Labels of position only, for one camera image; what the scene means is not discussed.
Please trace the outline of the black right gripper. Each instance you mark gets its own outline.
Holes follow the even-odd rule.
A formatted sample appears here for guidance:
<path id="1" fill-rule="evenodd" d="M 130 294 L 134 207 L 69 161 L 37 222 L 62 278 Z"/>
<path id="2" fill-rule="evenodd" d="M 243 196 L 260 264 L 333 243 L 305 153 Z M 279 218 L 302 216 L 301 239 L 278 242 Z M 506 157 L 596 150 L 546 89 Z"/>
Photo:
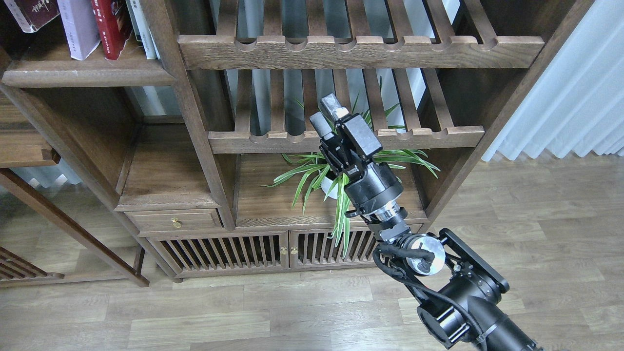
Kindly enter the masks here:
<path id="1" fill-rule="evenodd" d="M 334 122 L 334 130 L 325 117 Z M 374 154 L 383 146 L 362 116 L 351 115 L 335 94 L 328 94 L 321 98 L 321 112 L 310 116 L 310 122 L 321 138 L 320 151 L 335 176 L 349 178 L 345 192 L 354 211 L 346 215 L 360 215 L 372 230 L 404 224 L 406 210 L 396 203 L 403 186 L 388 164 L 374 161 Z"/>

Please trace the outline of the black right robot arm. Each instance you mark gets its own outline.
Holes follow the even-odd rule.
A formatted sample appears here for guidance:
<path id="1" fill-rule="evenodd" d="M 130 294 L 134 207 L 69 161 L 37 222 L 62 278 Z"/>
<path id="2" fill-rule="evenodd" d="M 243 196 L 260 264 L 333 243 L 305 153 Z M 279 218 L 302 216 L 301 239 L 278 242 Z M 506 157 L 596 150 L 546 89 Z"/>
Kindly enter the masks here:
<path id="1" fill-rule="evenodd" d="M 482 351 L 537 351 L 537 342 L 497 307 L 509 290 L 505 278 L 450 229 L 412 233 L 396 202 L 403 186 L 388 164 L 373 158 L 381 142 L 334 94 L 321 104 L 310 120 L 332 171 L 349 179 L 345 193 L 354 210 L 346 215 L 362 217 L 373 232 L 373 260 L 414 295 L 429 333 L 446 349 L 462 341 Z"/>

